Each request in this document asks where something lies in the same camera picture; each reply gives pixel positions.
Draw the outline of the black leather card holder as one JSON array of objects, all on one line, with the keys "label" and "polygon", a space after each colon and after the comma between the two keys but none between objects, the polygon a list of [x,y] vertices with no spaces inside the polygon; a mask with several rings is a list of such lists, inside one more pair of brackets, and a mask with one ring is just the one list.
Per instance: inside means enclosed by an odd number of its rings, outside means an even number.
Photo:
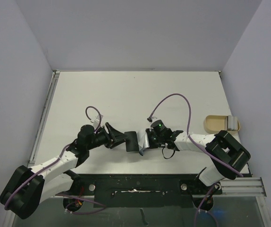
[{"label": "black leather card holder", "polygon": [[141,156],[149,148],[148,134],[146,130],[126,131],[125,146],[126,152],[138,152]]}]

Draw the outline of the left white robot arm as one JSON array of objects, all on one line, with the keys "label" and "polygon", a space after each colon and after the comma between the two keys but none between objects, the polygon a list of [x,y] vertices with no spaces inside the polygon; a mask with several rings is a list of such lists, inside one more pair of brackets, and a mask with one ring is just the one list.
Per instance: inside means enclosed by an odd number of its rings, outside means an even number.
[{"label": "left white robot arm", "polygon": [[112,149],[127,139],[127,135],[106,123],[95,130],[91,125],[81,127],[77,138],[61,153],[37,166],[19,166],[0,195],[0,203],[21,219],[31,216],[40,202],[59,193],[79,192],[81,183],[66,172],[80,166],[89,158],[91,149],[105,146]]}]

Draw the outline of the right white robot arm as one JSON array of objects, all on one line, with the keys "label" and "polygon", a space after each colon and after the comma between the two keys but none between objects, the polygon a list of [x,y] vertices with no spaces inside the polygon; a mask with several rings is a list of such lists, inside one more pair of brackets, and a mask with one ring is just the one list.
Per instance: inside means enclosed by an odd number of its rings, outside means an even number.
[{"label": "right white robot arm", "polygon": [[153,122],[138,141],[140,154],[146,149],[167,148],[173,151],[193,151],[206,154],[212,165],[206,167],[195,181],[195,189],[206,193],[212,184],[228,178],[236,179],[251,158],[251,154],[228,131],[216,134],[190,134],[172,131],[162,120]]}]

